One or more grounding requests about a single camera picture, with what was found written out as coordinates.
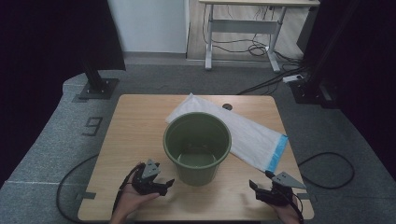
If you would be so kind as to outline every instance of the human hand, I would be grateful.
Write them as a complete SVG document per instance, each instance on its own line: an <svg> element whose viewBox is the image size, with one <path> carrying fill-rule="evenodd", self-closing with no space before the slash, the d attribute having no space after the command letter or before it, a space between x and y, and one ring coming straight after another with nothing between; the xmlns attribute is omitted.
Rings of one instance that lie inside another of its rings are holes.
<svg viewBox="0 0 396 224"><path fill-rule="evenodd" d="M110 219L111 224L124 223L129 214L135 211L140 204L158 198L159 193L151 193L147 195L139 194L134 187L132 187L132 179L134 173L129 177L128 184L123 188L120 200L114 210L113 216Z"/></svg>
<svg viewBox="0 0 396 224"><path fill-rule="evenodd" d="M293 196L293 203L297 205L297 199ZM277 213L279 219L285 224L299 224L299 216L297 215L296 211L294 211L293 207L290 204L286 206L276 206L273 204L268 204L274 211Z"/></svg>

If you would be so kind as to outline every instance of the gray carpet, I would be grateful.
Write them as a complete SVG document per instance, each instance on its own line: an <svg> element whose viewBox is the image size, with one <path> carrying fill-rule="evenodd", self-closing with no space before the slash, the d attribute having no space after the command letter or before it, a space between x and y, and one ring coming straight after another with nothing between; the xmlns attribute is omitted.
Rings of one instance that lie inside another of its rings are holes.
<svg viewBox="0 0 396 224"><path fill-rule="evenodd" d="M87 81L84 75L64 83L57 109L1 188L1 223L71 223L56 208L57 188L73 167L99 153L122 94L236 94L275 76L268 65L234 64L214 66L210 72L202 65L127 64L126 72L100 74L120 79L110 100L77 103L74 99ZM337 152L350 160L356 171L352 182L341 189L321 189L305 182L315 211L314 219L306 223L395 223L395 181L343 113L320 105L295 104L284 83L279 83L272 95L298 162L321 152ZM103 118L96 134L95 128L86 125L93 117ZM76 197L84 192L94 163L95 159L84 163L65 181L60 201L72 218L77 217L81 200ZM330 155L304 164L301 172L326 186L342 183L350 176L347 164Z"/></svg>

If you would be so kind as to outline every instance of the black curtain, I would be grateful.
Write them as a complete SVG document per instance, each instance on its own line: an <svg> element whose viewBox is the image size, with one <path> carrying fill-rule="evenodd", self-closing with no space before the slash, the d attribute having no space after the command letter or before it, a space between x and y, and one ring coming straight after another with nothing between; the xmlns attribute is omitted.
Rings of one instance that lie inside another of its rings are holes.
<svg viewBox="0 0 396 224"><path fill-rule="evenodd" d="M2 1L0 4L1 185L37 139L63 83L97 70L125 70L106 0Z"/></svg>
<svg viewBox="0 0 396 224"><path fill-rule="evenodd" d="M304 56L313 67L307 88L332 85L336 104L396 179L396 4L346 1L338 20L341 2L320 6Z"/></svg>

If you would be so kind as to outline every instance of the white wall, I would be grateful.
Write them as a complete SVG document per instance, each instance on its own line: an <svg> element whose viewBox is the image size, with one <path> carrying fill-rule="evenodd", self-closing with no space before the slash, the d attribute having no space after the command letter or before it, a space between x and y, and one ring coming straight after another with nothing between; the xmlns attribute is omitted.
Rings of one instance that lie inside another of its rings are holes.
<svg viewBox="0 0 396 224"><path fill-rule="evenodd" d="M108 0L124 52L186 53L189 0Z"/></svg>

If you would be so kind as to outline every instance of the green bucket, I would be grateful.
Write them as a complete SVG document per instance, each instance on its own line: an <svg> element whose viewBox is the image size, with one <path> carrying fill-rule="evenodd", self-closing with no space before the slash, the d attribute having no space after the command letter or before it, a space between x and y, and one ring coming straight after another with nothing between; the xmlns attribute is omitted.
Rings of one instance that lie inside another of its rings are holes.
<svg viewBox="0 0 396 224"><path fill-rule="evenodd" d="M215 177L231 149L227 126L213 115L193 112L174 119L163 135L163 148L184 183L202 186Z"/></svg>

